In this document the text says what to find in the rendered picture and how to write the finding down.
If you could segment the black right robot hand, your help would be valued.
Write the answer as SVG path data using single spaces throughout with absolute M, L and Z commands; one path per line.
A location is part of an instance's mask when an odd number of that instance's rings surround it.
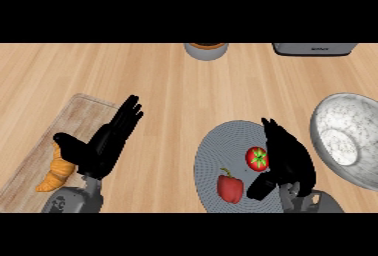
M 269 172 L 259 175 L 247 197 L 262 201 L 278 185 L 300 183 L 297 196 L 306 197 L 316 185 L 316 171 L 309 151 L 274 119 L 262 119 L 266 134 Z

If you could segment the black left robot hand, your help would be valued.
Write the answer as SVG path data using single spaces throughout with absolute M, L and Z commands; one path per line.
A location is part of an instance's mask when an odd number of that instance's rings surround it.
M 98 180 L 108 176 L 142 116 L 139 97 L 130 95 L 111 122 L 102 125 L 88 143 L 64 132 L 54 135 L 62 159 L 79 166 L 82 175 Z

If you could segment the red tomato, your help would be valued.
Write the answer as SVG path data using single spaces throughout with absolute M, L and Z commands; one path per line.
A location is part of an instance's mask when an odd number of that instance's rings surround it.
M 256 172 L 263 172 L 269 167 L 268 152 L 262 147 L 251 147 L 246 153 L 246 161 L 249 167 Z

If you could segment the white marble bowl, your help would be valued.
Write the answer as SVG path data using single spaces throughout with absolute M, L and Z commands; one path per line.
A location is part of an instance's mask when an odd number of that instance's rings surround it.
M 334 173 L 378 191 L 378 101 L 355 93 L 330 95 L 313 110 L 311 138 Z

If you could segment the grey round placemat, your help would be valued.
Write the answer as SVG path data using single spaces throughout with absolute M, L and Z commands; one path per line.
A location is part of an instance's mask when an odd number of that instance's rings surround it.
M 207 134 L 198 146 L 194 174 L 197 192 L 209 213 L 282 213 L 280 188 L 262 201 L 247 193 L 237 204 L 226 202 L 218 193 L 220 175 L 232 175 L 249 189 L 260 173 L 247 165 L 246 154 L 251 147 L 266 148 L 265 128 L 251 121 L 229 121 Z

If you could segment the golden croissant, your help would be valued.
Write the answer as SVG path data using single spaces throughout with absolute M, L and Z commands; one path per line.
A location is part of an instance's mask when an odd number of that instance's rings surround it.
M 61 147 L 54 143 L 54 159 L 51 161 L 51 169 L 43 181 L 36 187 L 37 192 L 51 192 L 62 187 L 68 177 L 74 173 L 76 165 L 62 158 Z

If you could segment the pale wooden cutting board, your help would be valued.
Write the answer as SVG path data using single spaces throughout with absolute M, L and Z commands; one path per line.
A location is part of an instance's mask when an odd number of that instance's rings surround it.
M 37 192 L 36 186 L 51 170 L 54 135 L 65 132 L 89 142 L 101 126 L 108 123 L 120 106 L 86 94 L 76 94 L 61 110 L 33 150 L 0 189 L 0 212 L 37 213 L 54 192 Z

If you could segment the red bell pepper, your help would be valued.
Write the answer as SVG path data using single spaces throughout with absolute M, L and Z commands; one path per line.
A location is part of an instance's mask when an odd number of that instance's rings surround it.
M 244 182 L 232 176 L 228 168 L 222 168 L 223 174 L 218 180 L 218 194 L 232 204 L 238 204 L 244 194 Z

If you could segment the grey appliance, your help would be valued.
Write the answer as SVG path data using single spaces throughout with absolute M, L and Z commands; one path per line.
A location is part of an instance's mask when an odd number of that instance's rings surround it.
M 274 43 L 274 50 L 282 56 L 346 56 L 356 43 Z

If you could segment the grey cup with orange rim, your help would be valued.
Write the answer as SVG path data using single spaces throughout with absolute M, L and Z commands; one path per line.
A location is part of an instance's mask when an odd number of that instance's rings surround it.
M 201 61 L 213 61 L 219 59 L 225 55 L 228 47 L 228 43 L 220 43 L 218 45 L 198 45 L 195 43 L 185 44 L 188 54 Z

